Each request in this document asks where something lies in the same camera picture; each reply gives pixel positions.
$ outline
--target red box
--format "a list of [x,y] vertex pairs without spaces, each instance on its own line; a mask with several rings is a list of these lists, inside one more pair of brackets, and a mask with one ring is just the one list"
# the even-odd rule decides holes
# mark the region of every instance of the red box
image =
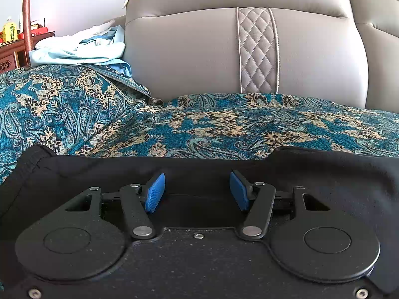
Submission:
[[[41,28],[37,28],[37,29],[33,29],[32,30],[32,36],[37,36],[37,35],[41,35],[41,34],[45,34],[48,33],[48,28],[47,27],[41,27]],[[23,39],[23,33],[18,35],[18,39]]]

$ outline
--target screw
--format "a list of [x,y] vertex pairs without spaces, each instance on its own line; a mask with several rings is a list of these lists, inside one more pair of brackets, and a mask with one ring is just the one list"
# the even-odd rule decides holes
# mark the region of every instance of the screw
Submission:
[[356,298],[357,299],[366,299],[369,296],[369,292],[367,289],[359,289],[356,292]]
[[259,236],[262,233],[262,229],[256,226],[246,226],[242,229],[242,232],[246,236]]
[[137,236],[149,236],[152,233],[152,228],[148,226],[139,226],[133,229],[133,234]]
[[37,289],[30,289],[27,294],[32,298],[32,299],[40,299],[41,298],[41,292]]
[[205,236],[203,235],[203,233],[195,233],[194,234],[194,238],[195,239],[203,239]]

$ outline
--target teal paisley blanket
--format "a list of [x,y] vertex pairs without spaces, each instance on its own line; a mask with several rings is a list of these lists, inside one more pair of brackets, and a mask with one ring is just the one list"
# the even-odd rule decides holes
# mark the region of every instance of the teal paisley blanket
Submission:
[[265,158],[278,146],[399,156],[399,114],[282,94],[195,94],[163,104],[109,67],[0,75],[0,182],[40,143],[58,154]]

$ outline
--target blue pad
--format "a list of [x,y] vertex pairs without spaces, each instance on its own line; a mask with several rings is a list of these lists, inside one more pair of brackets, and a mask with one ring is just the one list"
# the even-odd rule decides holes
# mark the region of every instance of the blue pad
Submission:
[[230,172],[230,191],[241,211],[249,210],[247,188],[233,172]]
[[161,173],[155,182],[148,188],[144,209],[147,213],[153,213],[165,191],[165,174]]

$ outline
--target yellow bottle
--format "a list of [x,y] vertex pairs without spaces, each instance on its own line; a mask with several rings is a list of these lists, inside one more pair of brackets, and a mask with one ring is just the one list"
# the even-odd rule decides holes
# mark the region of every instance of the yellow bottle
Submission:
[[17,25],[11,21],[11,17],[7,18],[7,23],[3,27],[3,42],[18,40]]

